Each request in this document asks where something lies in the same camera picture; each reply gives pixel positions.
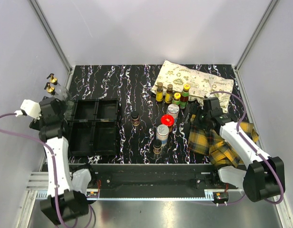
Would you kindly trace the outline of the short green label sauce bottle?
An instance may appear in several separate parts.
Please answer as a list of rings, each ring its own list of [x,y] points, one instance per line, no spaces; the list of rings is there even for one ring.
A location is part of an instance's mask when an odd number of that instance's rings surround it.
[[[172,104],[179,105],[180,104],[181,94],[176,92],[174,93]]]

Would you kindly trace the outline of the red lid chili jar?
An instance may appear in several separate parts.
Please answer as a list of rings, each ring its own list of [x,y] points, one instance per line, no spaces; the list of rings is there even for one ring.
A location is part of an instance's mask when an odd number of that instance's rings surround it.
[[[161,124],[166,125],[169,129],[169,132],[172,132],[175,124],[175,119],[173,116],[165,114],[161,117]]]

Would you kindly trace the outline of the clear pump bottle gold top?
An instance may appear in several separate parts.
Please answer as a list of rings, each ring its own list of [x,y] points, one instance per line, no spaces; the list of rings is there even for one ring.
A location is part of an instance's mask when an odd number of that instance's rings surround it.
[[[49,80],[48,82],[50,82],[51,85],[54,86],[58,92],[61,92],[63,94],[63,96],[65,97],[66,103],[71,101],[71,96],[69,91],[59,83],[58,79],[54,76],[53,73],[50,73],[47,79]]]

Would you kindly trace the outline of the small dark spice jar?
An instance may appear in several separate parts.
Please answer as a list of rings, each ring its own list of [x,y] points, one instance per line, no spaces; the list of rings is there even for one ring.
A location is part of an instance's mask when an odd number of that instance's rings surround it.
[[[139,120],[139,113],[137,111],[133,111],[131,113],[131,118],[132,118],[132,125],[139,126],[140,120]]]
[[[162,151],[162,142],[159,139],[155,139],[153,142],[153,153],[160,154]]]

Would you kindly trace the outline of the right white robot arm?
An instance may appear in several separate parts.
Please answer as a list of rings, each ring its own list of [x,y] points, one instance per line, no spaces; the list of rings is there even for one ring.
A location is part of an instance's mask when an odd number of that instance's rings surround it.
[[[231,184],[243,189],[252,202],[279,204],[284,199],[284,163],[256,145],[258,135],[251,123],[224,113],[219,99],[204,99],[189,109],[188,148],[205,155],[217,172],[210,176],[213,187]]]

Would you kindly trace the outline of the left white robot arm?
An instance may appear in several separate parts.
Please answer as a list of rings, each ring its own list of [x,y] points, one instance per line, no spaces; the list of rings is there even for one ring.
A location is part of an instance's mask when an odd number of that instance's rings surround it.
[[[40,101],[39,105],[39,141],[48,160],[47,198],[40,202],[40,208],[54,225],[64,225],[88,214],[87,188],[96,185],[97,176],[88,168],[74,173],[69,170],[65,102],[50,97]]]

